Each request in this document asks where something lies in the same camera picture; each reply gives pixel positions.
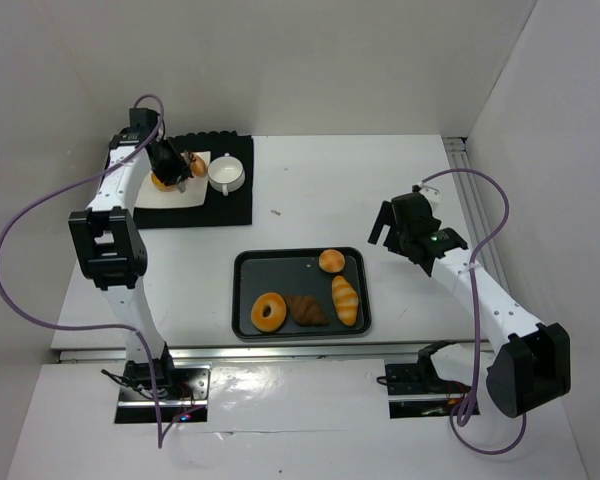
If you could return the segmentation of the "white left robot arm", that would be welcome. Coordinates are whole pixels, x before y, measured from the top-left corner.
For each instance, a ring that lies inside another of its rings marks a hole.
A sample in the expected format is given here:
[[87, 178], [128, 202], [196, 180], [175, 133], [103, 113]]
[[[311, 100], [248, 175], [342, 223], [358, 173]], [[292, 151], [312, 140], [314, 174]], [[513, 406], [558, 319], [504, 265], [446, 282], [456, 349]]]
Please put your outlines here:
[[129, 126], [109, 143], [111, 171], [86, 209], [68, 220], [82, 274], [103, 292], [126, 332], [124, 373], [115, 380], [144, 397], [151, 390], [167, 396], [174, 366], [148, 306], [143, 285], [148, 253], [133, 211], [148, 176], [168, 190], [184, 192], [193, 177], [190, 163], [166, 138], [159, 113], [135, 104]]

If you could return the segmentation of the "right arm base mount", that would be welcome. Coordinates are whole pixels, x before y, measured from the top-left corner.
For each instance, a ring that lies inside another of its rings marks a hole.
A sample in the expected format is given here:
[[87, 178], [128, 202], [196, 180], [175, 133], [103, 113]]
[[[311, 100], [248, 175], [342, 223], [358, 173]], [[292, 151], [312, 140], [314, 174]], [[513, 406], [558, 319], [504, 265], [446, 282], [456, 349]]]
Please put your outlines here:
[[448, 417], [460, 405], [470, 386], [442, 380], [431, 360], [442, 347], [454, 345], [439, 341], [420, 349], [415, 362], [385, 365], [385, 373], [376, 382], [386, 388], [391, 419]]

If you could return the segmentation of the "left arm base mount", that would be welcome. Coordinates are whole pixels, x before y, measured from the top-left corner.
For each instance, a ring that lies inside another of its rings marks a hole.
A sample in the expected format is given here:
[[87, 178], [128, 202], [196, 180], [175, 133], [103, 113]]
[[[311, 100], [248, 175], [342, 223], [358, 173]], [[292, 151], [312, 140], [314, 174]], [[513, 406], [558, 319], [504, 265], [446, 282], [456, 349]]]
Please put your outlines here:
[[[116, 424], [148, 424], [156, 420], [154, 401], [149, 390], [131, 387], [122, 376], [102, 369], [101, 373], [119, 387], [114, 422]], [[202, 423], [207, 421], [208, 396], [211, 380], [209, 365], [177, 368], [175, 383], [160, 387], [161, 418], [164, 423]]]

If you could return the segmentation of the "orange glazed donut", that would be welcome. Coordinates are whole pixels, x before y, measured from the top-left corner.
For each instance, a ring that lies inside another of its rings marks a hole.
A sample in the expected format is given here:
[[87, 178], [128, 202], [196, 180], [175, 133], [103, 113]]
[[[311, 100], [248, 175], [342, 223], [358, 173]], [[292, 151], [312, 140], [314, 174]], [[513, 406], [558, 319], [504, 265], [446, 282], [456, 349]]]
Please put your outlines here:
[[163, 183], [154, 173], [150, 175], [150, 180], [153, 186], [162, 192], [171, 192], [177, 189], [176, 185], [167, 185]]

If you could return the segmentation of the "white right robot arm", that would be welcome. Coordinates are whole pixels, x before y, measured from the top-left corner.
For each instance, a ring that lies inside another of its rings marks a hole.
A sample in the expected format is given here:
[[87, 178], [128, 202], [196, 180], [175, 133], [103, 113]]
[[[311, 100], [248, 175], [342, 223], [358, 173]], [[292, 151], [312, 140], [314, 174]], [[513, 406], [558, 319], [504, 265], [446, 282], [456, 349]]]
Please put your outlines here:
[[546, 325], [519, 306], [471, 257], [467, 242], [444, 228], [419, 192], [385, 201], [369, 236], [375, 244], [408, 258], [444, 286], [470, 314], [494, 355], [476, 360], [473, 348], [439, 341], [419, 352], [418, 368], [427, 382], [446, 380], [470, 386], [480, 366], [480, 386], [497, 409], [516, 418], [570, 391], [570, 337], [559, 324]]

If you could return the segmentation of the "split orange bun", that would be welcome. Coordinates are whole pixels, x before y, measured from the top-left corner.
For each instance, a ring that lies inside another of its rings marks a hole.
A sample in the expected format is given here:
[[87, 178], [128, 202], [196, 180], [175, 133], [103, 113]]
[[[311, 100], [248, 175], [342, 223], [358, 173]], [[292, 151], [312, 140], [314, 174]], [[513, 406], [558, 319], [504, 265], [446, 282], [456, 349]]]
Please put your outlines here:
[[207, 166], [198, 154], [191, 157], [190, 169], [194, 177], [205, 177], [207, 175]]

